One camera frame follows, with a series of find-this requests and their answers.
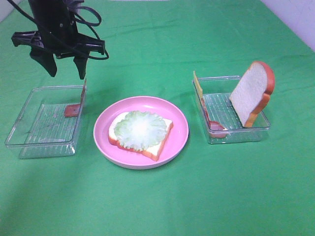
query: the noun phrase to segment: bread crust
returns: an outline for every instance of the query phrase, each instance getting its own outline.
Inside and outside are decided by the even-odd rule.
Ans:
[[[133,149],[133,148],[125,148],[124,146],[122,146],[122,145],[120,144],[119,140],[115,140],[115,139],[111,138],[109,135],[108,135],[108,141],[109,141],[110,144],[116,145],[116,146],[117,146],[118,148],[120,148],[120,149],[123,149],[123,150],[126,150],[126,151],[136,152],[136,153],[142,154],[142,155],[144,155],[144,156],[146,156],[146,157],[152,159],[153,161],[158,161],[159,156],[160,156],[160,154],[161,154],[161,152],[162,152],[162,150],[163,150],[163,148],[164,148],[165,142],[166,142],[166,140],[167,140],[167,138],[168,138],[168,136],[169,136],[170,130],[171,130],[172,128],[173,128],[173,123],[171,123],[171,124],[169,125],[169,128],[168,128],[168,130],[167,130],[167,134],[166,134],[164,140],[161,142],[161,145],[160,145],[160,148],[159,148],[159,150],[158,150],[158,152],[157,152],[157,155],[154,155],[153,153],[151,153],[151,152],[149,152],[149,151],[146,151],[146,150],[138,151],[138,150],[135,150],[135,149]]]
[[[259,63],[259,64],[261,64],[264,67],[264,70],[265,70],[266,75],[267,75],[267,87],[266,87],[266,90],[265,90],[265,92],[263,93],[263,95],[261,97],[261,101],[254,108],[254,110],[250,113],[249,118],[245,122],[244,127],[246,127],[246,128],[252,127],[252,125],[253,125],[254,121],[256,120],[258,114],[268,104],[268,102],[270,100],[270,95],[273,93],[273,91],[275,89],[275,74],[274,74],[273,70],[270,68],[270,66],[267,65],[266,63],[262,62],[262,61],[254,61],[251,64],[250,68],[252,66],[254,66],[255,63]]]

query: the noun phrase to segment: green tablecloth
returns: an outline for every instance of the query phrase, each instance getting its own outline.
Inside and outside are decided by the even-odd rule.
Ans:
[[[96,30],[110,59],[88,61],[80,146],[74,156],[29,160],[0,147],[0,235],[315,235],[314,52],[258,0],[85,5],[103,18]],[[27,1],[20,6],[30,13]],[[28,30],[36,26],[17,11],[0,24],[3,142],[32,88],[82,84],[72,59],[58,60],[51,78],[30,47],[12,45],[13,32]],[[192,72],[242,75],[254,60],[276,75],[268,139],[208,144]],[[111,163],[93,139],[106,107],[138,95],[174,103],[190,130],[174,160],[145,171]]]

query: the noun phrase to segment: sandwich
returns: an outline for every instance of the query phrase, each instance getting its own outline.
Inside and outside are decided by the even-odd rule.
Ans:
[[[264,62],[254,61],[229,97],[244,127],[252,127],[269,102],[274,88],[273,70]]]
[[[141,111],[122,112],[109,126],[108,141],[118,148],[158,161],[173,121]]]

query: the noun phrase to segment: white wall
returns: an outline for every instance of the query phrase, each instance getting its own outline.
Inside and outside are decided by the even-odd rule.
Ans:
[[[315,52],[315,0],[261,0]]]
[[[14,0],[15,3],[19,3],[22,0]],[[13,6],[8,3],[7,0],[0,0],[0,22],[3,21],[13,10]]]

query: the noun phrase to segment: transparent tray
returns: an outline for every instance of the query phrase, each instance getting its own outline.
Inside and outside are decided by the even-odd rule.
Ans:
[[[86,86],[34,88],[21,109],[5,146],[21,159],[74,155]],[[75,114],[65,114],[74,105]]]
[[[263,112],[260,112],[253,127],[244,128],[229,100],[231,92],[241,79],[240,76],[196,77],[196,79],[202,88],[204,104],[198,96],[198,85],[193,80],[195,101],[208,143],[254,142],[268,137],[270,122]],[[215,125],[213,128],[210,120],[220,123],[224,130],[216,129]]]

